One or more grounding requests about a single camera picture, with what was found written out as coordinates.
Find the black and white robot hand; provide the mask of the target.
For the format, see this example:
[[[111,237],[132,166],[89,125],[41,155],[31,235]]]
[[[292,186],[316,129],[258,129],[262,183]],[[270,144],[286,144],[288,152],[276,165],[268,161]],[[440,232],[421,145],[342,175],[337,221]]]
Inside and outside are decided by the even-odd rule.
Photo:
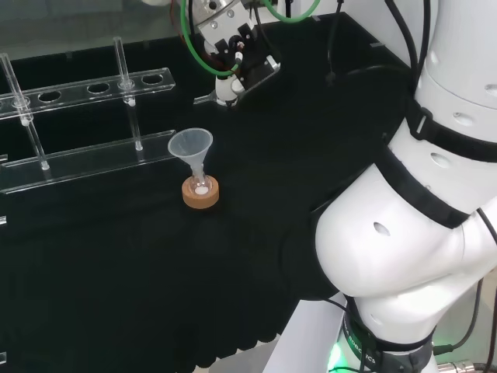
[[[214,90],[194,99],[195,105],[207,102],[232,107],[250,91],[263,84],[280,70],[279,59],[267,46],[264,37],[257,34],[257,28],[243,24],[238,34],[229,41],[221,40],[214,46],[204,44],[201,57],[212,68],[226,70],[238,66],[233,75],[216,77]]]

